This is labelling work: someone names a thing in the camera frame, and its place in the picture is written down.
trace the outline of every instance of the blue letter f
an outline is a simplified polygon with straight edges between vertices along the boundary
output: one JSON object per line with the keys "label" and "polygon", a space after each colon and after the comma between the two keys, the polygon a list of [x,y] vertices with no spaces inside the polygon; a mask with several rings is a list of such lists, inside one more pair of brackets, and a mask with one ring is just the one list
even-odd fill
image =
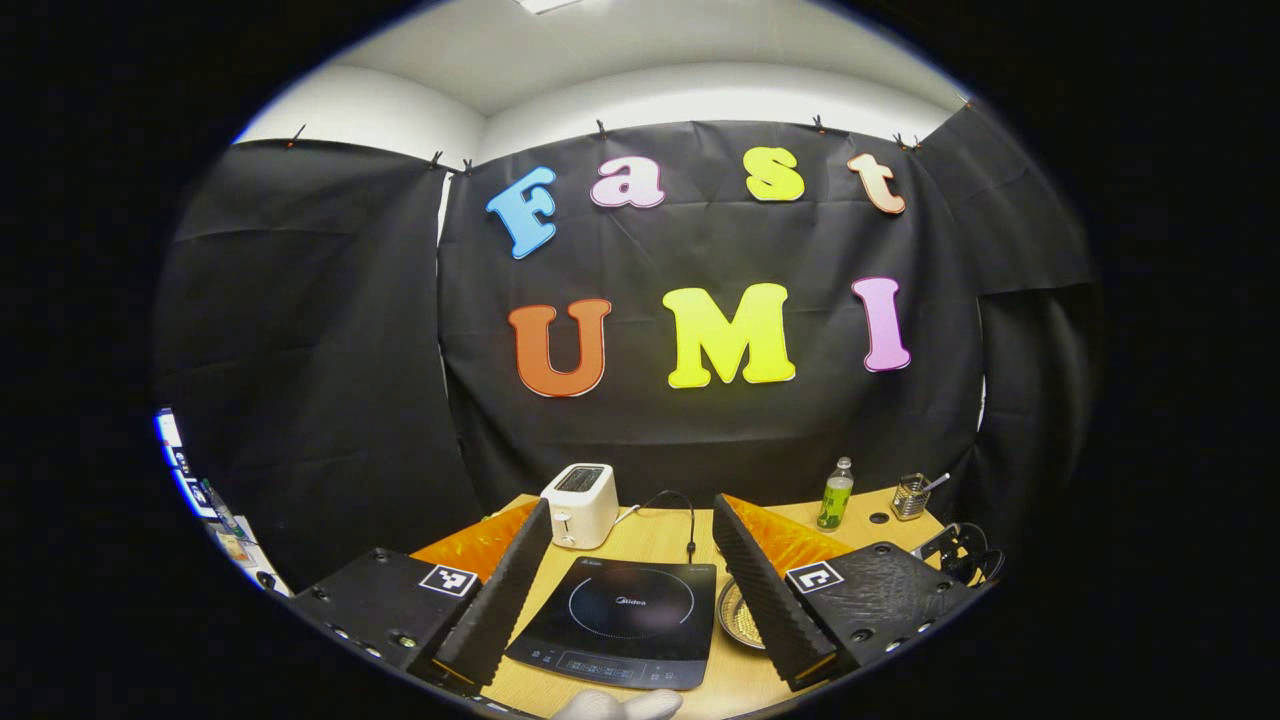
{"label": "blue letter f", "polygon": [[[539,223],[535,213],[541,213],[549,218],[556,211],[556,201],[541,184],[549,184],[556,179],[556,173],[550,168],[534,168],[527,176],[520,178],[507,190],[499,192],[485,205],[485,210],[498,213],[502,223],[507,225],[515,246],[511,255],[520,260],[556,234],[554,223]],[[525,200],[525,191],[529,190],[529,200]]]}

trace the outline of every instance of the yellow letter m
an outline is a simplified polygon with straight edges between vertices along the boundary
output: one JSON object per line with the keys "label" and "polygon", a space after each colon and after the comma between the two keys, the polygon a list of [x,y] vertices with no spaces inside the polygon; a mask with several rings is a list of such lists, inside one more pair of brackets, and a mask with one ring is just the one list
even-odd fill
{"label": "yellow letter m", "polygon": [[748,347],[751,356],[742,369],[746,382],[781,383],[796,377],[796,366],[787,360],[787,338],[782,331],[786,299],[787,288],[780,284],[753,284],[742,292],[731,323],[700,287],[664,295],[662,304],[676,315],[676,372],[667,382],[676,388],[707,387],[712,374],[703,368],[703,348],[716,374],[726,383],[733,382]]}

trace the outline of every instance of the hand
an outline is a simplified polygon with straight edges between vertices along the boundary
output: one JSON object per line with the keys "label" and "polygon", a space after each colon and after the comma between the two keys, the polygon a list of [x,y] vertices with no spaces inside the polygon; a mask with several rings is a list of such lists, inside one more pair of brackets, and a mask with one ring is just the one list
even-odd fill
{"label": "hand", "polygon": [[653,691],[626,702],[600,691],[582,691],[550,720],[671,720],[684,702],[675,691]]}

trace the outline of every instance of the ceiling light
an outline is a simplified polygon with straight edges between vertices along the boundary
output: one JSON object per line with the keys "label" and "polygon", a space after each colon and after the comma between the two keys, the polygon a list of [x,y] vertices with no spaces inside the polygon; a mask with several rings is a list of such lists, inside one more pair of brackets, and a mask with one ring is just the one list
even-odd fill
{"label": "ceiling light", "polygon": [[564,5],[572,5],[580,0],[516,0],[521,8],[529,10],[535,15],[548,13],[556,8],[563,8]]}

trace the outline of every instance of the white wall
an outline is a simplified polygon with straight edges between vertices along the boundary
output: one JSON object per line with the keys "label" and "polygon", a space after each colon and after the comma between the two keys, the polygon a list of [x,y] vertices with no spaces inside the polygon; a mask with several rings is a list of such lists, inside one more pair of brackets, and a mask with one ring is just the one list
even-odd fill
{"label": "white wall", "polygon": [[392,74],[326,65],[264,109],[236,142],[293,137],[333,140],[462,167],[475,158],[485,118],[439,92]]}
{"label": "white wall", "polygon": [[[956,99],[956,108],[960,106]],[[489,118],[476,164],[605,129],[681,120],[780,120],[923,138],[955,108],[846,76],[756,63],[699,63],[622,73],[549,92]]]}

